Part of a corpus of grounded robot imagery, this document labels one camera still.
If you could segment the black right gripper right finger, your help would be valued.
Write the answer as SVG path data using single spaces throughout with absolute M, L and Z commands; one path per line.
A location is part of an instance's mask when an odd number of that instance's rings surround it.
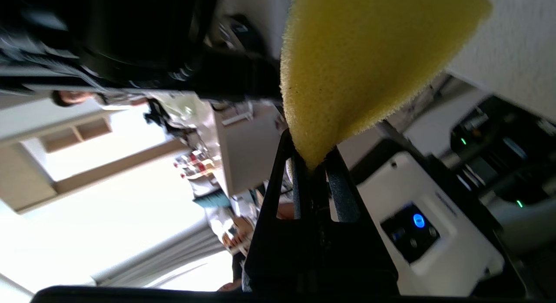
M 338 221 L 319 216 L 325 289 L 342 293 L 397 294 L 398 273 L 339 150 L 322 163 Z

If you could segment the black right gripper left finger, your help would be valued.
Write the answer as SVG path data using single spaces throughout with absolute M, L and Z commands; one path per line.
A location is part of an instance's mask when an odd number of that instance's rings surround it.
M 293 170 L 294 218 L 278 218 L 287 160 Z M 252 243 L 243 267 L 247 293 L 311 293 L 318 289 L 316 218 L 304 161 L 289 130 L 282 133 Z

